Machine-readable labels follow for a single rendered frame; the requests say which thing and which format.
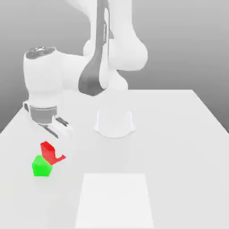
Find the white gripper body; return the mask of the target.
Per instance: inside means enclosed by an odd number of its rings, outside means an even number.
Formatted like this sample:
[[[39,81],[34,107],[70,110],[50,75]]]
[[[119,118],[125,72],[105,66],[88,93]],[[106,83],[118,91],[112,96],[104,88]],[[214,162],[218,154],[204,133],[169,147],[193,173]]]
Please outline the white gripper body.
[[[42,138],[49,142],[54,148],[61,148],[71,143],[74,131],[62,124],[52,123],[39,125],[42,130]]]

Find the small red cube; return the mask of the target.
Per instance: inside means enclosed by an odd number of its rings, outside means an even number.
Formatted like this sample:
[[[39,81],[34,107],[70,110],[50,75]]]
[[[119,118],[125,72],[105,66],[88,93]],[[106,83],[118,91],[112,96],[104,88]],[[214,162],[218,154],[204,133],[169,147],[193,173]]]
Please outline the small red cube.
[[[58,156],[56,154],[55,148],[47,141],[40,144],[42,157],[50,164],[54,165],[66,158],[65,155],[61,154]]]

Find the small green cube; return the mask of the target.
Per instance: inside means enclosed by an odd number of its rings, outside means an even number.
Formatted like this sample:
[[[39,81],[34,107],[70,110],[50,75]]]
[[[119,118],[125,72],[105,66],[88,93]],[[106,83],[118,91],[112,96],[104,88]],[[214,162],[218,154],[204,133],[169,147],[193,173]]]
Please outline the small green cube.
[[[36,177],[48,177],[52,171],[50,165],[42,155],[37,155],[32,163],[33,174]]]

